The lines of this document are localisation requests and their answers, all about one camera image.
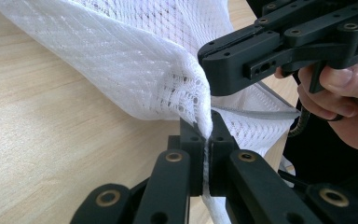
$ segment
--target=white mesh fabric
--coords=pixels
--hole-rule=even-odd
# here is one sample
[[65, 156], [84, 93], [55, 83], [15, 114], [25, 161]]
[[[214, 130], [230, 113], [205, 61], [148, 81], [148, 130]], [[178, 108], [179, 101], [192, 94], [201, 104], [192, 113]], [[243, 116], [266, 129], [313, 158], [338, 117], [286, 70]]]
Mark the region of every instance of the white mesh fabric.
[[[0, 11], [127, 113], [180, 116], [208, 139], [210, 89], [196, 54], [232, 31], [227, 0], [0, 0]], [[293, 120], [282, 116], [293, 108], [258, 85], [213, 98], [213, 106], [240, 147], [261, 155]], [[213, 222], [228, 223], [222, 200], [205, 186]]]

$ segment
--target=human hand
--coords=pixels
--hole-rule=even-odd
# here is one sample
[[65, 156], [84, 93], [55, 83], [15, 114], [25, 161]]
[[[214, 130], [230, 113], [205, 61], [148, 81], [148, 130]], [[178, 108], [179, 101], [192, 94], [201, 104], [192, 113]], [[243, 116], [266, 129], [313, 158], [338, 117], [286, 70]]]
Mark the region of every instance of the human hand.
[[[297, 90], [302, 105], [323, 119], [343, 116], [329, 124], [342, 141], [358, 149], [358, 64], [343, 70], [326, 66], [320, 76], [325, 91], [315, 94], [309, 93], [311, 74], [311, 66], [298, 72], [301, 85]], [[281, 77], [282, 70], [278, 69], [275, 76]]]

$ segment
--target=light wood surface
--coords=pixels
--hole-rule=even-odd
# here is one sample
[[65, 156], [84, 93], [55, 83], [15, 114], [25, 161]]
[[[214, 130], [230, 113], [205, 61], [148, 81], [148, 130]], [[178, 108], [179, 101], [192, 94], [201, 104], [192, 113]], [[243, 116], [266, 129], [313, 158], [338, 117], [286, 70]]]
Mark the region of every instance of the light wood surface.
[[[254, 20], [244, 1], [230, 11], [237, 28]], [[295, 103], [290, 82], [276, 81]], [[93, 189], [147, 178], [178, 128], [130, 117], [0, 14], [0, 223], [68, 223]], [[267, 155], [275, 168], [284, 140]], [[191, 199], [190, 223], [211, 222]]]

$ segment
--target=mesh cloth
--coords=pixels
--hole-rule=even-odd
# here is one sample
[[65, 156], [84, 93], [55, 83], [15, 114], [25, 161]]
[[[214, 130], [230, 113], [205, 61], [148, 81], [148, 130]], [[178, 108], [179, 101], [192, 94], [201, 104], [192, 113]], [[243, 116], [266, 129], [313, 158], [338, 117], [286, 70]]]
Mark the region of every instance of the mesh cloth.
[[[211, 101], [196, 55], [233, 31], [227, 0], [0, 0], [0, 11], [138, 119], [181, 117], [208, 139], [214, 108], [241, 148], [264, 156], [296, 116], [259, 84]], [[204, 192], [213, 221], [229, 223], [207, 182]]]

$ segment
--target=wooden table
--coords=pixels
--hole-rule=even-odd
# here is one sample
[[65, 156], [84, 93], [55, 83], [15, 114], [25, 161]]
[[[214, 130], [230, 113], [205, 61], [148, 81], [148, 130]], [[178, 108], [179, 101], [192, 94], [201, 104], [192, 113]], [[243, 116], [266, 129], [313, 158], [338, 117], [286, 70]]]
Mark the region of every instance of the wooden table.
[[[244, 1], [230, 11], [237, 28], [254, 20]], [[289, 79], [268, 84], [296, 102]], [[147, 178], [173, 134], [177, 121], [130, 117], [0, 14], [0, 223], [68, 223], [93, 189]], [[267, 155], [274, 168], [284, 140]], [[211, 223], [199, 198], [190, 223]]]

